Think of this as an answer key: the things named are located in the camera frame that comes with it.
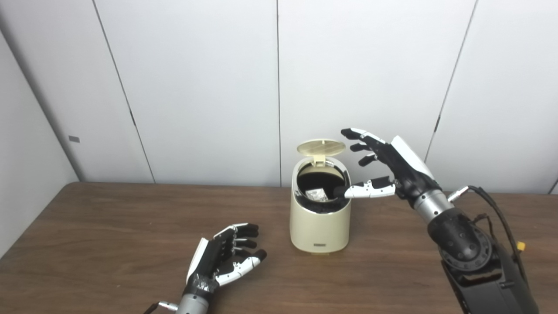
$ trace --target yellow connector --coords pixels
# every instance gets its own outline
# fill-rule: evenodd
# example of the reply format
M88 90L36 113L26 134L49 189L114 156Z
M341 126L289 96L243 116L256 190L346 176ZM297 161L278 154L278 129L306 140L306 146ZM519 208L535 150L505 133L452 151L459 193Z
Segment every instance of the yellow connector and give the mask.
M525 243L517 241L517 249L519 251L525 251Z

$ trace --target wooden table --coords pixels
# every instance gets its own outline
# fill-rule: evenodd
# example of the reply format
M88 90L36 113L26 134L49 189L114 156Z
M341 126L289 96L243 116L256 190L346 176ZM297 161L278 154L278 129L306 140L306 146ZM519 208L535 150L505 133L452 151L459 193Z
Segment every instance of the wooden table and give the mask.
M289 192L69 184L0 260L0 313L140 314L154 301L177 302L199 239L239 222L260 225L257 242L268 257L218 290L210 313L461 313L436 246L406 202L354 201L347 248L316 256L290 242ZM555 313L558 196L493 197L527 243L523 259L541 313ZM474 194L458 206L497 221Z

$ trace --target white wall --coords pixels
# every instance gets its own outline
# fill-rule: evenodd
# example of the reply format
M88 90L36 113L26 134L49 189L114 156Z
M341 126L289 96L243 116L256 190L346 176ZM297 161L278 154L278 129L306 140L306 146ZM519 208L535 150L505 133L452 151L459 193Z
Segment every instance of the white wall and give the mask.
M153 182L92 1L2 0L0 21L81 178Z
M157 183L279 185L275 1L96 3Z
M0 257L77 180L0 33Z
M558 177L558 3L480 0L427 164L446 189L548 193Z
M347 127L424 157L474 6L468 1L279 1L281 164L290 185L303 141ZM353 181L388 174L339 159Z

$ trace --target open lid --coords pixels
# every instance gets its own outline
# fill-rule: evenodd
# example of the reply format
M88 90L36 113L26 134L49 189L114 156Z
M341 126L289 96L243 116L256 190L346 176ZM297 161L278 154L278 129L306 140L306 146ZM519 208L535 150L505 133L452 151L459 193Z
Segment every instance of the open lid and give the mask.
M296 150L304 156L314 157L314 165L320 166L325 165L326 156L335 156L344 151L345 143L336 140L317 139L300 144Z

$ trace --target silver connector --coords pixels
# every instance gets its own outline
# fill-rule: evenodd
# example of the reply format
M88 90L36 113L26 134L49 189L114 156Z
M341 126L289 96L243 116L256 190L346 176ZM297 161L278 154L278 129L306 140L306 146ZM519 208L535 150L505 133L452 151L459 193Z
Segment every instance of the silver connector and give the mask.
M453 192L452 194L450 194L448 196L448 202L453 203L455 202L458 198L460 198L463 194L467 193L467 191L469 190L469 186L466 185L460 189L458 189L457 191Z
M178 305L174 303L168 303L165 301L159 302L159 306L166 308L169 311L176 312L178 310Z
M443 211L454 208L453 204L448 202L446 195L440 190L430 190L421 195L413 204L413 208L421 216L426 224L429 224L436 216Z

